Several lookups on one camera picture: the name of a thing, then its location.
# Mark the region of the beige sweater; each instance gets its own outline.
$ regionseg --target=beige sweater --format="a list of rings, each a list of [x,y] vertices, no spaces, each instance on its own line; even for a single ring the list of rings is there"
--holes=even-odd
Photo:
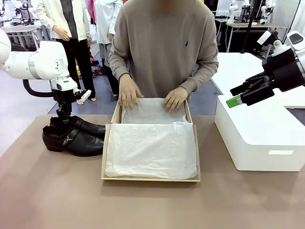
[[[111,69],[119,79],[129,61],[145,97],[165,98],[178,86],[194,92],[217,72],[214,15],[200,0],[175,1],[179,7],[165,13],[156,0],[129,0],[116,22]]]

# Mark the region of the foot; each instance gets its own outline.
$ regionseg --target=foot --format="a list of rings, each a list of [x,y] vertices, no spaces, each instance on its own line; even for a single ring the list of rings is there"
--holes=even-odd
[[[82,100],[80,100],[80,99],[77,100],[76,102],[77,102],[78,105],[84,105],[84,102]]]

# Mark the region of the cardboard box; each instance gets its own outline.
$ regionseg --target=cardboard box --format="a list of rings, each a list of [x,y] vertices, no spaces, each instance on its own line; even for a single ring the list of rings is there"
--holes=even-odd
[[[193,123],[189,105],[187,102],[184,102],[184,108],[186,113],[186,120],[190,123]],[[122,107],[117,104],[114,110],[114,114],[111,120],[112,124],[118,124],[122,122]],[[199,163],[199,150],[198,150],[198,140],[197,140],[197,131],[196,126],[193,125],[193,132],[195,137],[195,144],[196,144],[196,158],[197,158],[197,176],[192,179],[161,179],[161,178],[140,178],[140,177],[108,177],[105,175],[106,170],[106,162],[107,162],[107,151],[108,151],[108,141],[109,141],[109,134],[110,134],[111,124],[106,125],[106,134],[104,140],[104,148],[103,148],[103,159],[102,159],[102,180],[133,180],[133,181],[168,181],[168,182],[200,182],[200,163]]]

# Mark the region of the black pants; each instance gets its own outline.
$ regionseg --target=black pants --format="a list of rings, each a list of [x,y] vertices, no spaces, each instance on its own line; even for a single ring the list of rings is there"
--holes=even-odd
[[[119,81],[112,74],[111,68],[107,67],[104,62],[105,62],[105,59],[102,59],[103,71],[108,77],[112,93],[119,94]]]
[[[77,83],[79,89],[81,89],[80,81],[78,79],[76,63],[81,72],[82,82],[86,90],[91,90],[90,99],[95,98],[95,89],[93,85],[93,77],[90,63],[90,50],[87,45],[87,40],[78,41],[78,39],[70,39],[68,42],[62,39],[56,39],[56,41],[62,43],[67,59],[68,59],[68,71],[70,77]]]

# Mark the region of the person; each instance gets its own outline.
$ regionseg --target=person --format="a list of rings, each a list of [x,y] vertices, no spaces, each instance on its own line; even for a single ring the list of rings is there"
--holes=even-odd
[[[173,111],[217,72],[214,15],[201,0],[129,0],[115,32],[110,65],[124,107],[160,97]]]
[[[110,69],[109,52],[115,35],[114,26],[122,5],[122,0],[88,0],[88,12],[96,23],[97,43],[100,46],[103,70],[108,77],[114,97],[119,95],[119,82]]]
[[[77,75],[76,62],[81,72],[86,90],[91,90],[89,99],[95,102],[90,62],[90,28],[83,0],[39,0],[36,9],[37,17],[50,29],[51,37],[62,43],[67,59],[70,77],[81,89]]]

